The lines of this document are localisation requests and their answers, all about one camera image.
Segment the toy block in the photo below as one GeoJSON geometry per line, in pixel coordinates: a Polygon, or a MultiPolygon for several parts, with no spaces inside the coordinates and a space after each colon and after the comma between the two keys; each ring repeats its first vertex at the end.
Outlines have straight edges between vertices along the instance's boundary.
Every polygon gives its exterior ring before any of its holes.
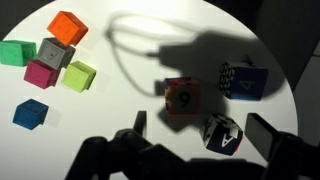
{"type": "Polygon", "coordinates": [[[170,115],[197,114],[200,108],[200,84],[191,77],[166,78],[165,101],[170,115]]]}
{"type": "Polygon", "coordinates": [[[229,99],[260,101],[268,70],[248,62],[226,62],[222,65],[219,89],[229,99]]]}
{"type": "Polygon", "coordinates": [[[82,92],[85,89],[89,90],[95,75],[96,70],[80,61],[76,61],[67,67],[62,84],[75,91],[82,92]]]}
{"type": "Polygon", "coordinates": [[[47,29],[65,46],[76,46],[88,32],[88,27],[73,13],[65,11],[60,11],[47,29]]]}
{"type": "Polygon", "coordinates": [[[10,40],[0,41],[1,64],[26,66],[28,61],[36,58],[36,43],[10,40]]]}
{"type": "Polygon", "coordinates": [[[38,59],[50,67],[60,70],[67,67],[76,52],[71,46],[65,46],[56,38],[44,38],[38,53],[38,59]]]}
{"type": "Polygon", "coordinates": [[[200,135],[208,150],[231,156],[241,143],[243,131],[230,117],[211,114],[201,126],[200,135]]]}
{"type": "Polygon", "coordinates": [[[42,125],[44,123],[48,109],[49,106],[29,99],[17,107],[13,123],[33,130],[39,124],[42,125]]]}
{"type": "Polygon", "coordinates": [[[53,69],[39,60],[34,60],[28,63],[24,80],[42,89],[46,89],[49,86],[56,85],[59,74],[60,70],[53,69]]]}

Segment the light green block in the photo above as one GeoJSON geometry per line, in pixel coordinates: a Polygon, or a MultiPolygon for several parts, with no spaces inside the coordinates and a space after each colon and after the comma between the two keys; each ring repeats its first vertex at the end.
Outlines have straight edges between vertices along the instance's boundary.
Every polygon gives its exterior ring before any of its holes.
{"type": "Polygon", "coordinates": [[[36,59],[36,43],[27,41],[0,41],[0,62],[12,66],[26,66],[36,59]]]}
{"type": "Polygon", "coordinates": [[[80,61],[76,61],[68,65],[62,84],[75,91],[82,92],[85,89],[89,90],[95,76],[96,70],[80,61]]]}

